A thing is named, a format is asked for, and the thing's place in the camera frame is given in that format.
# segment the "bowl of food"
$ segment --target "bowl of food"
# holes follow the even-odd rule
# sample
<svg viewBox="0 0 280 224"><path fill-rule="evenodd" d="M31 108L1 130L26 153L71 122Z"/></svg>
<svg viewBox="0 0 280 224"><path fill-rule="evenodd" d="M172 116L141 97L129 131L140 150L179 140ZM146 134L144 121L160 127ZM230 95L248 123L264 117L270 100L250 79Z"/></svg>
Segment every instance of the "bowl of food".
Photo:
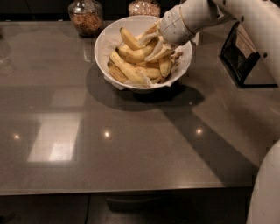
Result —
<svg viewBox="0 0 280 224"><path fill-rule="evenodd" d="M107 26L98 36L94 46L96 64L116 88L150 93L170 87L186 73L193 56L190 42L164 53L161 58L151 57L160 38L138 44L157 21L158 17L153 16L125 17ZM127 39L134 40L139 49L134 49Z"/></svg>

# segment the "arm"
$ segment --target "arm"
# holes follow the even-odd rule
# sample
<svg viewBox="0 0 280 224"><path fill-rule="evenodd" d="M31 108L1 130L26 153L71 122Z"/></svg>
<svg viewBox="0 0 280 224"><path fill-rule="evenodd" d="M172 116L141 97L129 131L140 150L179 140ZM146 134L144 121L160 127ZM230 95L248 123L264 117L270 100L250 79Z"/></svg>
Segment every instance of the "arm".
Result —
<svg viewBox="0 0 280 224"><path fill-rule="evenodd" d="M164 14L160 31L166 42L179 45L210 25L233 16L242 23L280 86L280 9L264 0L187 0Z"/></svg>

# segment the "countertop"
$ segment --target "countertop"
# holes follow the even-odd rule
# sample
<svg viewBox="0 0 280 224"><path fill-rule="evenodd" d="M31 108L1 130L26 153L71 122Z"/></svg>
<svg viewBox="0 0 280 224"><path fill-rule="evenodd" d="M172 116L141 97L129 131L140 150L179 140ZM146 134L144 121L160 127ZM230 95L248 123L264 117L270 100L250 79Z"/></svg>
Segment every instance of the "countertop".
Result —
<svg viewBox="0 0 280 224"><path fill-rule="evenodd" d="M70 21L0 23L0 195L252 186L280 137L279 88L239 88L203 31L179 82L120 91Z"/></svg>

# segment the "bunch of bananas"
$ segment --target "bunch of bananas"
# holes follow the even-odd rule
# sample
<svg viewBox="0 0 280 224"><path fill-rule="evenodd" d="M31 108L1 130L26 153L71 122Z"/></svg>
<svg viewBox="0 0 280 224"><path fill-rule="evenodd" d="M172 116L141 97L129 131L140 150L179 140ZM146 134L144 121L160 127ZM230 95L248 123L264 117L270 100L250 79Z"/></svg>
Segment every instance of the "bunch of bananas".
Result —
<svg viewBox="0 0 280 224"><path fill-rule="evenodd" d="M125 27L120 29L123 45L109 55L108 62L108 71L114 79L144 87L165 82L177 58L163 44L157 30L157 22L137 37Z"/></svg>

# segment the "spice jar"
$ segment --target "spice jar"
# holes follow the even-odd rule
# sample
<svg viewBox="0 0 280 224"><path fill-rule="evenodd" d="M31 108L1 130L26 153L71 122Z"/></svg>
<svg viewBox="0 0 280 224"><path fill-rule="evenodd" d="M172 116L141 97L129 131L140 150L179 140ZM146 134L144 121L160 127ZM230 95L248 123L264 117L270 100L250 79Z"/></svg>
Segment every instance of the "spice jar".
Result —
<svg viewBox="0 0 280 224"><path fill-rule="evenodd" d="M129 4L129 15L160 17L160 5L156 0L135 0Z"/></svg>
<svg viewBox="0 0 280 224"><path fill-rule="evenodd" d="M82 37L96 37L103 26L103 8L95 0L75 0L68 6L69 16Z"/></svg>

